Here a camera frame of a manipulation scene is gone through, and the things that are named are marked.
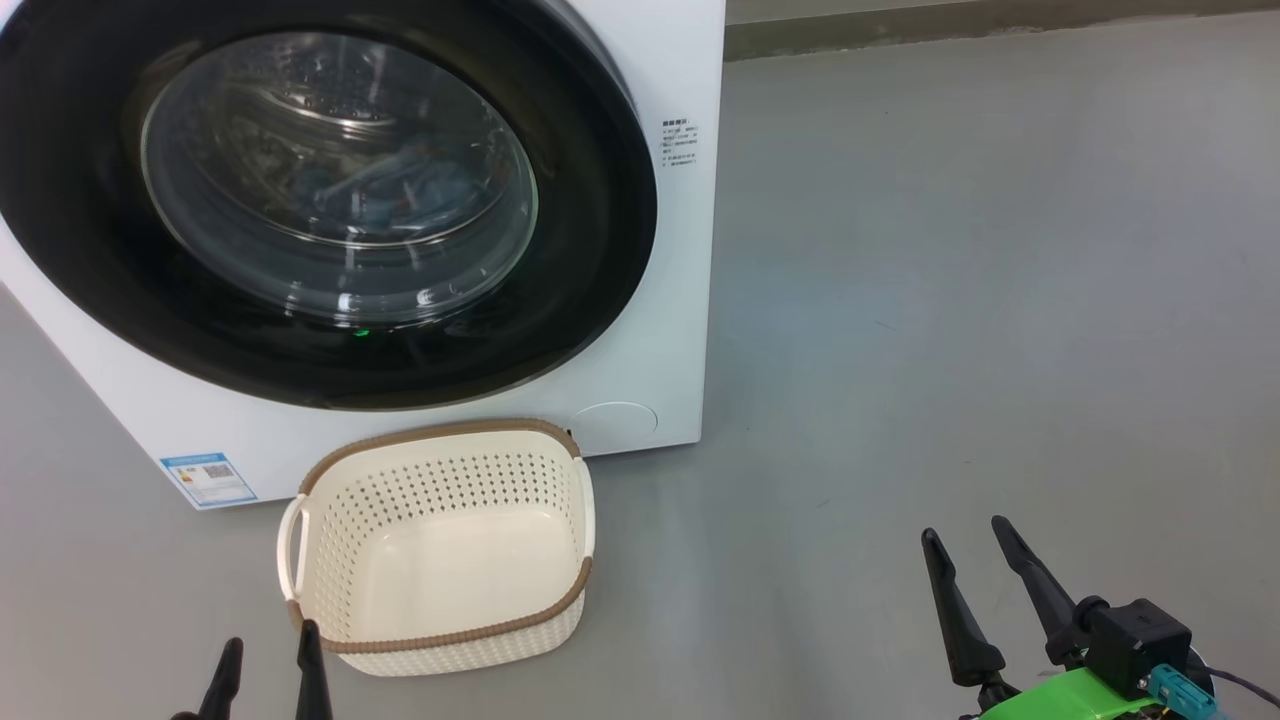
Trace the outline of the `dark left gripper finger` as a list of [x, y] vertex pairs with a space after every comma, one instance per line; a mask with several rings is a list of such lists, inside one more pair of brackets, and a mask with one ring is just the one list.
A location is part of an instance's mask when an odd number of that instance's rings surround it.
[[239, 637], [232, 637], [224, 646], [212, 679], [197, 711], [179, 711], [172, 720], [227, 720], [239, 693], [244, 646]]
[[333, 720], [326, 679], [323, 638], [314, 620], [303, 620], [300, 630], [297, 665], [301, 670], [297, 720]]

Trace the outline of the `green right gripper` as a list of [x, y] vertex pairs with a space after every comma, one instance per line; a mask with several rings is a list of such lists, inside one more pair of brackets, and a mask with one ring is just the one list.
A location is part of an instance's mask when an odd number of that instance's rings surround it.
[[[1027, 589], [1044, 632], [1044, 652], [1060, 667], [1079, 667], [1075, 603], [1057, 579], [1002, 515], [992, 530], [1010, 569]], [[957, 587], [952, 559], [938, 533], [922, 532], [922, 551], [931, 583], [943, 650], [952, 683], [983, 687], [1001, 683], [1004, 655], [982, 633]], [[1217, 701], [1174, 667], [1156, 667], [1135, 685], [1129, 700], [1088, 669], [1071, 670], [997, 703], [978, 719], [1216, 719]]]

